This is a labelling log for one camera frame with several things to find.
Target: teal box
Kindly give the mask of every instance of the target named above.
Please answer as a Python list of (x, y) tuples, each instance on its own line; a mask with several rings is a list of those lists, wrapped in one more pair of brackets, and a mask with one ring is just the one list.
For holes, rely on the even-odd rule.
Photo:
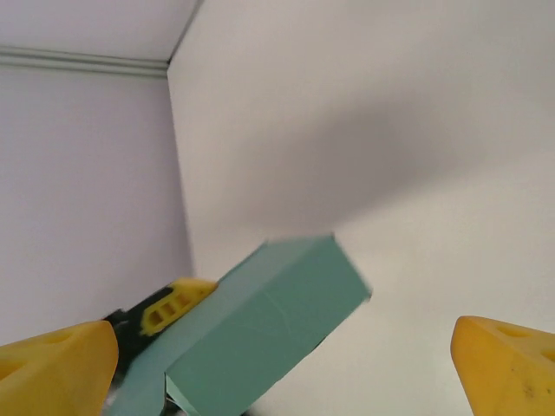
[(110, 414), (158, 415), (167, 388), (191, 416), (239, 416), (370, 294), (333, 236), (262, 244), (134, 362)]

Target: white wall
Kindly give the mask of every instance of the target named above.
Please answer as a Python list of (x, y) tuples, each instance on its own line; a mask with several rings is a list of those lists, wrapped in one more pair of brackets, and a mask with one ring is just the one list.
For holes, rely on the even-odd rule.
[(375, 288), (264, 415), (470, 415), (459, 315), (555, 332), (555, 5), (206, 2), (169, 71), (193, 256), (335, 230)]
[(190, 268), (167, 82), (0, 68), (0, 344)]

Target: white ceiling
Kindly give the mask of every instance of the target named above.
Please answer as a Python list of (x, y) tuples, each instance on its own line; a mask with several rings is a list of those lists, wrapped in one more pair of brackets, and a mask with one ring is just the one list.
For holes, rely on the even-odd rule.
[(166, 60), (196, 0), (0, 0), (0, 45)]

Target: yellow robot part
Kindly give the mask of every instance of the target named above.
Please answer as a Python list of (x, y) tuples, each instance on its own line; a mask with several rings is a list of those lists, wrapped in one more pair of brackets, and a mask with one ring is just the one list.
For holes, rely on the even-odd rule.
[(555, 415), (554, 334), (462, 316), (451, 355), (474, 416)]
[(108, 322), (90, 322), (0, 347), (3, 416), (98, 416), (118, 360)]
[(140, 326), (143, 335), (154, 335), (165, 329), (201, 303), (217, 287), (216, 282), (180, 278), (168, 285), (171, 292), (145, 309)]

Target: rectangular block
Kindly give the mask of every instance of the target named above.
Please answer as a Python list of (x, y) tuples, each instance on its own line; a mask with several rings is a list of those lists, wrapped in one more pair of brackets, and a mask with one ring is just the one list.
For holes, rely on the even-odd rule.
[(138, 401), (160, 400), (152, 380), (166, 371), (191, 416), (238, 416), (369, 297), (333, 236), (265, 243), (139, 357), (121, 392), (134, 412), (152, 408)]

